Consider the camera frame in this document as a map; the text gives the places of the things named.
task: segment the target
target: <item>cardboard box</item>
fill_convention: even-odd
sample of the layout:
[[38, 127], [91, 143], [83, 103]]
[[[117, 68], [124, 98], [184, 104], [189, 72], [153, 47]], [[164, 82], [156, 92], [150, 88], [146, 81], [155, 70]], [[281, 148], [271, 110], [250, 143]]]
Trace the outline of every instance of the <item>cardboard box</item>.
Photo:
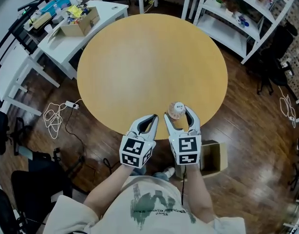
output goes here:
[[61, 25], [61, 30], [68, 37], [84, 37], [86, 36], [91, 28], [100, 20], [100, 16], [97, 12], [96, 7], [88, 7], [89, 13], [84, 17], [79, 24], [67, 24]]
[[[218, 143], [214, 140], [202, 142], [200, 153], [200, 170], [204, 178], [218, 174], [227, 168], [227, 150], [225, 143]], [[183, 179], [185, 166], [175, 164], [175, 174]]]

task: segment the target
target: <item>white sneaker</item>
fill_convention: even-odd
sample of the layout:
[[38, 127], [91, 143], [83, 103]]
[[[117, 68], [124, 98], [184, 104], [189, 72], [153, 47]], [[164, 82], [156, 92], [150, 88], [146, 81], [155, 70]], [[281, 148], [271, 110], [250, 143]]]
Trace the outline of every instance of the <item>white sneaker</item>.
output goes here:
[[175, 169], [174, 169], [174, 167], [171, 167], [171, 166], [170, 166], [170, 167], [166, 168], [166, 169], [163, 171], [163, 173], [166, 174], [168, 178], [171, 178], [172, 175], [174, 175], [174, 173], [175, 173]]

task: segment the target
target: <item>black cord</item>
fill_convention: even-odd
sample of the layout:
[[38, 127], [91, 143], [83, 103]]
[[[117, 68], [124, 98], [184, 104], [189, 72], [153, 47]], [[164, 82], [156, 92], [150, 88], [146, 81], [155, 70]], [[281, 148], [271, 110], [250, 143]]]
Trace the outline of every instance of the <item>black cord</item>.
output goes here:
[[67, 127], [67, 124], [68, 124], [68, 122], [70, 121], [70, 118], [71, 118], [71, 116], [72, 116], [73, 110], [74, 110], [74, 107], [72, 107], [71, 114], [70, 114], [70, 116], [68, 117], [67, 122], [66, 122], [66, 124], [65, 124], [65, 130], [66, 130], [69, 134], [74, 135], [74, 136], [81, 142], [81, 145], [82, 145], [82, 154], [81, 154], [81, 156], [85, 156], [85, 145], [83, 144], [82, 140], [81, 140], [76, 134], [73, 134], [73, 133], [69, 132], [69, 131], [67, 130], [67, 128], [66, 128], [66, 127]]
[[26, 219], [27, 219], [27, 220], [29, 220], [29, 221], [32, 221], [32, 222], [38, 223], [38, 224], [46, 225], [45, 223], [38, 222], [38, 221], [32, 220], [32, 219], [30, 219], [30, 218], [26, 218]]
[[106, 167], [109, 168], [109, 171], [110, 171], [110, 175], [112, 174], [112, 169], [115, 167], [115, 165], [117, 165], [118, 163], [120, 163], [120, 161], [116, 162], [113, 166], [110, 165], [110, 162], [107, 158], [104, 158], [103, 159], [103, 163]]
[[93, 183], [93, 181], [94, 181], [94, 177], [95, 177], [95, 173], [96, 173], [96, 169], [95, 169], [94, 167], [92, 167], [92, 166], [86, 164], [87, 153], [85, 152], [85, 145], [84, 145], [84, 143], [82, 142], [82, 140], [81, 140], [76, 134], [71, 133], [70, 131], [67, 130], [67, 124], [68, 124], [68, 122], [70, 121], [70, 118], [71, 118], [71, 116], [72, 116], [72, 114], [73, 114], [73, 110], [74, 110], [74, 107], [75, 107], [75, 106], [76, 106], [76, 105], [74, 104], [73, 107], [72, 107], [71, 114], [69, 115], [69, 117], [68, 117], [68, 119], [67, 119], [67, 122], [66, 122], [66, 124], [65, 124], [65, 130], [66, 130], [70, 135], [75, 136], [75, 137], [81, 142], [81, 145], [82, 145], [82, 152], [81, 152], [81, 155], [80, 155], [80, 157], [79, 157], [78, 160], [80, 160], [81, 162], [83, 161], [83, 163], [84, 163], [86, 166], [88, 166], [89, 168], [93, 169], [93, 180], [92, 180], [92, 183]]
[[[85, 158], [87, 157], [87, 153], [85, 152], [85, 145], [84, 145], [84, 143], [82, 142], [82, 140], [81, 140], [76, 134], [69, 132], [69, 131], [67, 130], [67, 128], [66, 128], [66, 127], [67, 127], [67, 124], [68, 124], [68, 122], [70, 121], [70, 118], [71, 118], [71, 116], [72, 116], [72, 114], [73, 114], [73, 110], [74, 110], [74, 107], [72, 108], [71, 114], [69, 115], [69, 117], [68, 117], [68, 119], [67, 119], [67, 122], [66, 122], [66, 124], [65, 124], [65, 130], [66, 130], [69, 134], [75, 136], [75, 137], [81, 142], [81, 145], [82, 145], [82, 153], [81, 153], [81, 156], [79, 157], [78, 160], [83, 159], [83, 160], [84, 160], [84, 164], [85, 164], [86, 166], [88, 166], [88, 167], [90, 167], [91, 169], [94, 170], [94, 173], [93, 173], [93, 180], [94, 180], [95, 173], [96, 173], [96, 169], [93, 168], [92, 166], [87, 165], [86, 162], [85, 162]], [[112, 174], [112, 169], [113, 169], [118, 163], [120, 163], [120, 161], [116, 162], [113, 166], [111, 166], [109, 160], [108, 160], [107, 158], [104, 158], [104, 159], [103, 159], [103, 163], [104, 163], [104, 165], [105, 165], [106, 167], [109, 168], [110, 175], [111, 175], [111, 174]]]
[[187, 175], [187, 167], [185, 166], [184, 174], [183, 174], [182, 195], [181, 195], [181, 203], [182, 203], [182, 205], [183, 205], [183, 195], [184, 195], [184, 182], [185, 182], [186, 175]]

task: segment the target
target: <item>wooden tabletop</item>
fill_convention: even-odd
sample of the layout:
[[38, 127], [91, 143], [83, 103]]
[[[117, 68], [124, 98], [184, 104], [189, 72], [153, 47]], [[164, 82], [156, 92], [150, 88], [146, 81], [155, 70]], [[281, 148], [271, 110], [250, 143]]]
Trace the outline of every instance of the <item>wooden tabletop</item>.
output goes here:
[[[80, 58], [77, 83], [88, 110], [107, 127], [125, 134], [134, 120], [157, 114], [155, 139], [166, 139], [168, 105], [184, 103], [205, 124], [223, 102], [227, 70], [219, 48], [193, 24], [141, 14], [93, 37]], [[185, 117], [177, 122], [185, 124]]]

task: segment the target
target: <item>white cable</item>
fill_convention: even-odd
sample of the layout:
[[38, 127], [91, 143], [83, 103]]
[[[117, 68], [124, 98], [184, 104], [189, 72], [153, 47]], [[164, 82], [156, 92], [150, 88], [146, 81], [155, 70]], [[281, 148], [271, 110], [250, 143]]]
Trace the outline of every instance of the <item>white cable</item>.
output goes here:
[[153, 6], [153, 4], [154, 4], [154, 0], [150, 0], [149, 1], [149, 3], [151, 2], [151, 5], [150, 5], [150, 7], [146, 10], [146, 12], [148, 12], [149, 11], [149, 9], [151, 9], [152, 8], [152, 6]]
[[[51, 105], [57, 106], [58, 109], [55, 112], [52, 109], [49, 109], [49, 107]], [[58, 135], [58, 131], [60, 130], [60, 126], [63, 122], [63, 118], [61, 116], [61, 111], [63, 111], [66, 108], [66, 104], [62, 103], [60, 105], [58, 104], [54, 104], [54, 103], [50, 103], [45, 111], [45, 113], [43, 114], [43, 121], [46, 125], [46, 127], [48, 128], [49, 134], [51, 136], [52, 139], [56, 139], [57, 135]]]
[[[291, 102], [290, 102], [290, 98], [289, 95], [287, 95], [286, 97], [284, 96], [281, 88], [280, 88], [282, 97], [280, 97], [280, 110], [282, 112], [283, 115], [285, 115], [286, 117], [288, 117], [291, 121], [292, 121], [292, 126], [294, 128], [296, 128], [296, 111], [295, 109], [291, 106]], [[282, 105], [281, 102], [284, 101], [286, 104], [286, 109], [287, 109], [287, 113], [285, 114], [282, 110]]]

